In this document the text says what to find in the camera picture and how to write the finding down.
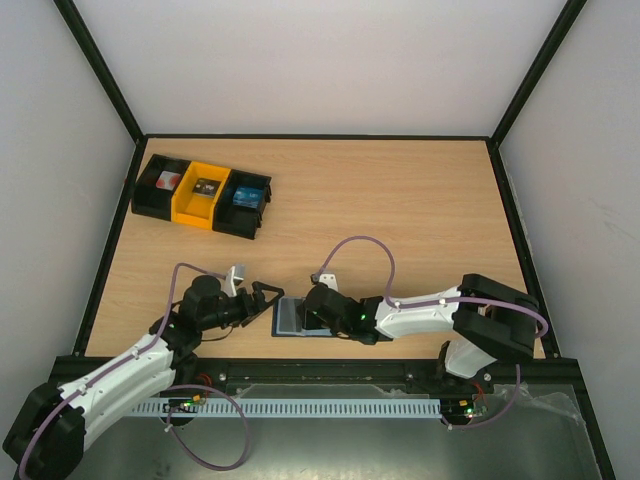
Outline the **blue leather card holder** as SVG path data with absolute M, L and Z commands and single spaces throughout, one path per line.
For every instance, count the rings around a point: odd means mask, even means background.
M 320 337 L 364 345 L 391 341 L 376 329 L 375 313 L 383 298 L 356 301 L 334 290 L 314 287 L 306 297 L 283 297 L 273 312 L 274 337 Z

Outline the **black VIP card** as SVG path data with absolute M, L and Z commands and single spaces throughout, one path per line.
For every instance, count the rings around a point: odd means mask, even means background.
M 214 198 L 219 190 L 220 182 L 214 179 L 199 178 L 192 189 L 194 195 Z

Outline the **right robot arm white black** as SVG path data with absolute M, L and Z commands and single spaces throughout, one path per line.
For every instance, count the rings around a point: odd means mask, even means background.
M 306 330 L 375 345 L 411 335 L 455 332 L 443 347 L 436 379 L 455 392 L 496 361 L 522 365 L 534 357 L 538 338 L 549 330 L 531 295 L 480 274 L 458 286 L 409 298 L 355 300 L 318 281 L 297 307 Z

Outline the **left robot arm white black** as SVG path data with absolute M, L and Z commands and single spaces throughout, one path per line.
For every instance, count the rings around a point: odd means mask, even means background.
M 128 350 L 74 381 L 34 388 L 2 444 L 17 478 L 66 478 L 133 407 L 187 378 L 204 331 L 244 327 L 283 295 L 262 282 L 239 288 L 233 280 L 198 276 Z

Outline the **blue card in bin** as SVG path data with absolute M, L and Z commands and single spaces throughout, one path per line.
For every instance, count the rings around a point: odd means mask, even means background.
M 232 202 L 235 206 L 257 209 L 264 196 L 264 190 L 248 186 L 238 186 L 233 195 Z

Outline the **red white card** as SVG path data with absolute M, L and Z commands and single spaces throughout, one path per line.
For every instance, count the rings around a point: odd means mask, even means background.
M 163 170 L 155 182 L 155 187 L 172 191 L 179 184 L 181 177 L 180 173 Z

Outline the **right black storage bin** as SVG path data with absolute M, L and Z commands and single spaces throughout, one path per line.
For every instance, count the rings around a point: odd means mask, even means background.
M 248 186 L 264 190 L 264 196 L 257 209 L 235 206 L 233 195 L 238 186 Z M 271 202 L 271 177 L 241 170 L 231 170 L 230 177 L 217 202 L 213 231 L 254 240 L 262 227 L 263 215 Z

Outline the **black storage bin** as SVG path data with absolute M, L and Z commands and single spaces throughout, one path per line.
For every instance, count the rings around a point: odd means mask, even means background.
M 153 154 L 135 185 L 132 212 L 170 221 L 173 195 L 190 164 L 189 160 Z
M 264 196 L 257 209 L 235 206 L 233 195 L 238 186 L 248 186 L 264 190 Z M 262 227 L 263 215 L 271 202 L 271 177 L 241 170 L 231 170 L 230 177 L 217 202 L 213 231 L 254 240 Z

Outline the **yellow storage bin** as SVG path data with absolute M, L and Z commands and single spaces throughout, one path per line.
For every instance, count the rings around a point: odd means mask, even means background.
M 231 169 L 228 167 L 192 161 L 173 195 L 171 221 L 176 224 L 212 230 L 216 205 L 230 174 Z M 199 178 L 214 179 L 220 182 L 219 190 L 214 198 L 192 193 L 194 184 Z

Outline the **left black storage bin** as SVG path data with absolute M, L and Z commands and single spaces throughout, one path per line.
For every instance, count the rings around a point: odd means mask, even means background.
M 132 212 L 170 221 L 173 195 L 190 164 L 189 160 L 153 154 L 135 185 Z

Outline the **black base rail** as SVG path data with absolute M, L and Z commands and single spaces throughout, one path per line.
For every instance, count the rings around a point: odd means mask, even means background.
M 230 393 L 250 385 L 373 385 L 406 393 L 449 392 L 456 381 L 434 360 L 200 359 L 195 371 Z

